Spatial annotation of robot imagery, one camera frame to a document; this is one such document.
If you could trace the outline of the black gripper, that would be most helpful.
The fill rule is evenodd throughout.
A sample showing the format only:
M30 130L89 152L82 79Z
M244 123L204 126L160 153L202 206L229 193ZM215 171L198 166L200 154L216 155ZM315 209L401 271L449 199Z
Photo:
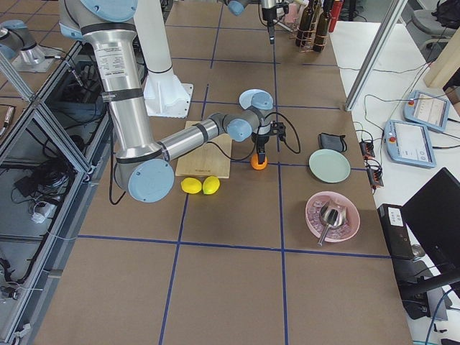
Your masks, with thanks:
M266 165L265 145L269 142L270 135L268 133L258 134L253 133L253 143L256 149L256 166Z
M262 7L262 18L267 23L267 31L269 34L270 44L275 43L275 23L276 20L276 7L264 8Z

